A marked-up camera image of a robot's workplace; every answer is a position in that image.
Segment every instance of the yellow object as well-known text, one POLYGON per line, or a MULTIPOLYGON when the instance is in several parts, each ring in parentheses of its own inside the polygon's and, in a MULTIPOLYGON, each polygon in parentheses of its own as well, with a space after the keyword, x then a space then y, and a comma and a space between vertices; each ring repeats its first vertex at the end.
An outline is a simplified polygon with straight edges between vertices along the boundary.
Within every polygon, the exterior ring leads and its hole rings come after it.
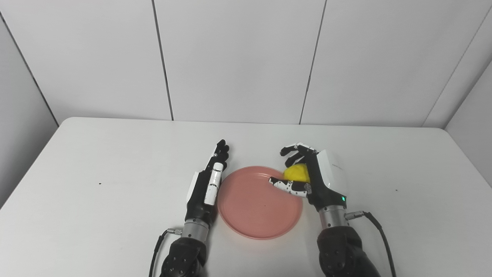
POLYGON ((283 172, 283 178, 292 181, 310 182, 306 164, 296 164, 287 168, 283 172))

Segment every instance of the silver cylindrical wrist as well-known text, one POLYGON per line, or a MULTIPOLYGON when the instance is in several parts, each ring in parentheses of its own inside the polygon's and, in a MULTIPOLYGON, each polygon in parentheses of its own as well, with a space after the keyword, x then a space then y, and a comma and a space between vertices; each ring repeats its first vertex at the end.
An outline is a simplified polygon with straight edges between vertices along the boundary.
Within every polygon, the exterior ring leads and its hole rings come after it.
POLYGON ((348 226, 348 220, 345 219, 345 208, 339 205, 326 206, 319 210, 321 226, 323 229, 335 226, 348 226))
POLYGON ((203 220, 194 218, 184 223, 182 238, 192 238, 205 243, 209 234, 209 226, 203 220))

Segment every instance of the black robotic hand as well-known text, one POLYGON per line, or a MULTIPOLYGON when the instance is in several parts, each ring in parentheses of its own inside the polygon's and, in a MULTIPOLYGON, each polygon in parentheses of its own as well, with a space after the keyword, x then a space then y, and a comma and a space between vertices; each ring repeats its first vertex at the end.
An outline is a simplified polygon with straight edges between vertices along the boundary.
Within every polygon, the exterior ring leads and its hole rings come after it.
POLYGON ((187 211, 185 216, 185 221, 189 219, 200 219, 208 224, 210 227, 211 224, 215 221, 217 215, 217 209, 215 205, 209 205, 205 203, 205 197, 209 196, 209 198, 213 198, 213 203, 215 203, 216 193, 218 191, 218 185, 216 184, 217 190, 215 191, 215 195, 207 195, 209 188, 209 181, 211 179, 212 173, 218 170, 216 163, 222 164, 221 171, 224 171, 227 168, 226 160, 229 158, 229 146, 225 143, 225 140, 221 140, 217 143, 215 151, 213 155, 210 157, 210 160, 202 170, 197 178, 193 188, 193 192, 191 194, 190 199, 186 205, 187 211))
POLYGON ((325 150, 318 152, 303 143, 282 148, 280 155, 284 157, 294 151, 295 153, 285 161, 285 166, 305 164, 310 182, 281 180, 271 177, 270 183, 291 194, 307 197, 309 203, 318 211, 331 205, 347 208, 346 195, 343 194, 346 189, 343 169, 336 161, 333 158, 329 160, 329 154, 325 150))
POLYGON ((219 141, 205 169, 195 174, 193 192, 186 205, 184 228, 181 237, 169 248, 169 255, 162 264, 161 277, 200 276, 207 261, 205 241, 217 215, 215 198, 221 173, 227 167, 228 151, 225 140, 219 141))
POLYGON ((335 157, 297 143, 282 148, 280 155, 296 151, 285 161, 286 167, 305 164, 309 182, 270 177, 270 183, 292 195, 306 197, 318 211, 323 230, 318 236, 319 264, 330 277, 379 277, 362 250, 362 241, 345 217, 346 182, 344 170, 335 157))

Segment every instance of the white wall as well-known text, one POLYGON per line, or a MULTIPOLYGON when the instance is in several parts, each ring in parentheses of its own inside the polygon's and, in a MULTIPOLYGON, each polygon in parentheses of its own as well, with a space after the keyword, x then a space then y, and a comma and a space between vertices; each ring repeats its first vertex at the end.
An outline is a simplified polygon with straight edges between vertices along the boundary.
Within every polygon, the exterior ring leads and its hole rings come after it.
POLYGON ((176 120, 299 123, 324 0, 157 0, 176 120))
MULTIPOLYGON (((492 0, 155 7, 177 120, 442 128, 492 58, 492 0)), ((0 10, 59 122, 171 118, 151 0, 0 0, 0 10)))
MULTIPOLYGON (((450 106, 433 124, 444 127, 457 103, 434 104, 441 93, 463 96, 461 87, 443 89, 491 5, 492 0, 328 0, 302 123, 420 127, 429 113, 450 106)), ((492 39, 492 33, 484 35, 492 39)), ((491 53, 489 48, 476 54, 491 53)))
POLYGON ((56 128, 14 41, 0 21, 0 207, 56 128))
POLYGON ((492 64, 466 97, 446 131, 492 185, 492 64))
POLYGON ((151 0, 0 0, 57 121, 171 119, 151 0))

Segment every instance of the pink plate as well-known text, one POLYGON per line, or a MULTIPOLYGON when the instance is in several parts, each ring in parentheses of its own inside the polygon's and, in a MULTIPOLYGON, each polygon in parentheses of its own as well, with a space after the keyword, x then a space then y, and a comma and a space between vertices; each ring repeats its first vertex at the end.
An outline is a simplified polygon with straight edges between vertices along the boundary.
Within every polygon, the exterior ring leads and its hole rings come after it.
POLYGON ((283 192, 268 182, 282 173, 267 167, 246 167, 231 173, 221 184, 218 211, 225 223, 239 234, 256 240, 280 237, 301 216, 300 197, 283 192))

